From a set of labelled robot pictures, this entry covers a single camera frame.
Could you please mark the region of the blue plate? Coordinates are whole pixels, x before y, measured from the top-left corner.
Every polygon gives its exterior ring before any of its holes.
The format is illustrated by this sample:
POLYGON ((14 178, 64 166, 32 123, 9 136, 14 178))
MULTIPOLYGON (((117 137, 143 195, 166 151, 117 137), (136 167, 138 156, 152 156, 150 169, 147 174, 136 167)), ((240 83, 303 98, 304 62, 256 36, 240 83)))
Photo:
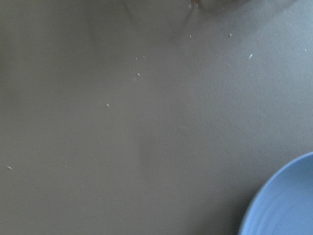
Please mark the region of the blue plate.
POLYGON ((313 155, 277 171, 257 192, 241 222, 240 235, 313 233, 313 155))

